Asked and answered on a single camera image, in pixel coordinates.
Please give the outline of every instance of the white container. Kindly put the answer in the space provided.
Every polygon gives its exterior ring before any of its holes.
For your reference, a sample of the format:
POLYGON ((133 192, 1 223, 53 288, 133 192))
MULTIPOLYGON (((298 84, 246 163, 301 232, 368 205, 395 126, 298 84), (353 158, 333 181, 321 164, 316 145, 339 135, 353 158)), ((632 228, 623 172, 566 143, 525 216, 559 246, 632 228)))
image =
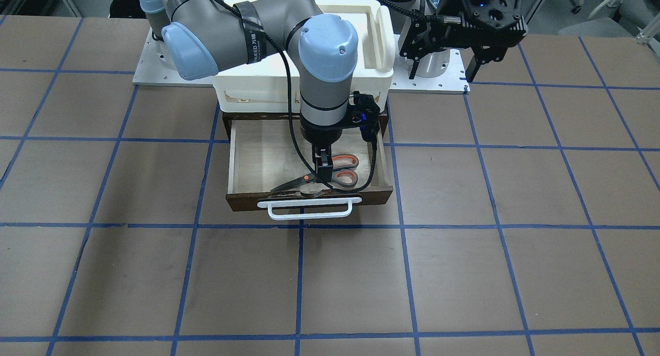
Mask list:
MULTIPOLYGON (((225 0, 229 5, 242 1, 225 0)), ((394 66, 396 47, 389 10, 373 0, 316 0, 323 13, 336 14, 358 32, 358 64, 351 91, 373 95, 384 110, 394 66)), ((300 75, 289 59, 293 111, 300 111, 300 75)), ((287 112, 287 72, 279 54, 261 62, 244 64, 212 77, 220 108, 224 112, 287 112)))

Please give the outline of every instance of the open drawer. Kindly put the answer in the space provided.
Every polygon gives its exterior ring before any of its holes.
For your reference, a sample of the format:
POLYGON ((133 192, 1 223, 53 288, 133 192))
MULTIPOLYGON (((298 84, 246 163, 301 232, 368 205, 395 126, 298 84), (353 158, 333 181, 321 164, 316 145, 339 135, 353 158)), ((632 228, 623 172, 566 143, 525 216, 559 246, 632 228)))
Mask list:
MULTIPOLYGON (((294 122, 295 138, 300 151, 311 163, 311 145, 303 139, 300 125, 294 122)), ((392 179, 384 156, 382 138, 378 137, 376 165, 371 185, 355 194, 338 194, 322 184, 310 183, 281 192, 270 190, 296 177, 309 173, 293 147, 287 120, 233 120, 229 152, 229 186, 227 202, 233 211, 255 211, 268 208, 273 219, 320 219, 346 217, 353 203, 381 205, 392 194, 392 179), (274 208, 299 206, 331 206, 346 204, 347 210, 334 213, 276 215, 274 208)), ((333 144, 333 154, 353 154, 360 164, 357 187, 369 177, 371 145, 361 139, 360 130, 344 130, 333 144)))

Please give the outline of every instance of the scissors blade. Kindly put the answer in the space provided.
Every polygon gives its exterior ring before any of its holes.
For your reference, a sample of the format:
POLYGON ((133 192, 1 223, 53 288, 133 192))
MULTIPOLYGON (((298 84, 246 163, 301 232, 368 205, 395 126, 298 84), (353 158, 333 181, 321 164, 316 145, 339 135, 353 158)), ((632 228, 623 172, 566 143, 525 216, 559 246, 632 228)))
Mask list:
POLYGON ((292 189, 294 187, 298 187, 299 185, 304 185, 307 182, 311 182, 311 180, 311 174, 306 174, 302 177, 295 178, 295 180, 286 182, 285 184, 281 184, 271 189, 271 192, 287 191, 287 189, 292 189))

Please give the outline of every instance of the drawer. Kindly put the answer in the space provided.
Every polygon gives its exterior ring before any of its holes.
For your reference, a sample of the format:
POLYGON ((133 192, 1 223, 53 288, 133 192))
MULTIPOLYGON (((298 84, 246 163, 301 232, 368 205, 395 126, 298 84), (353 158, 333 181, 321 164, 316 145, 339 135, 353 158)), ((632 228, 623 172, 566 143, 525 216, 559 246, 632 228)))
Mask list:
MULTIPOLYGON (((294 122, 294 128, 300 151, 311 163, 311 145, 303 139, 297 120, 294 122)), ((378 137, 375 172, 370 186, 352 194, 338 194, 317 183, 305 184, 287 191, 270 191, 284 182, 309 173, 293 147, 288 120, 234 119, 230 146, 226 199, 233 211, 262 210, 267 204, 271 204, 272 208, 307 208, 347 203, 350 209, 353 203, 385 204, 392 194, 393 181, 389 177, 389 164, 384 156, 381 137, 378 137)), ((363 185, 369 177, 371 144, 361 139, 360 130, 344 130, 341 138, 333 144, 332 151, 335 155, 346 153, 358 157, 359 165, 355 169, 358 174, 357 187, 363 185)), ((305 215, 304 218, 323 217, 311 214, 305 215)))

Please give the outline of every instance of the tile floor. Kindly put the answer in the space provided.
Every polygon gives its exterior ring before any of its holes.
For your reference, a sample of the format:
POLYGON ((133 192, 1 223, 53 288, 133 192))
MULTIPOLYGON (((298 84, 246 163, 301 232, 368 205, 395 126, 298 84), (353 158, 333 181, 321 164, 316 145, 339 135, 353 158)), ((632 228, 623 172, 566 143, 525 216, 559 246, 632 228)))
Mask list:
POLYGON ((130 83, 147 29, 0 20, 2 356, 660 354, 632 39, 528 36, 469 95, 392 94, 389 203, 276 226, 224 201, 212 90, 130 83))

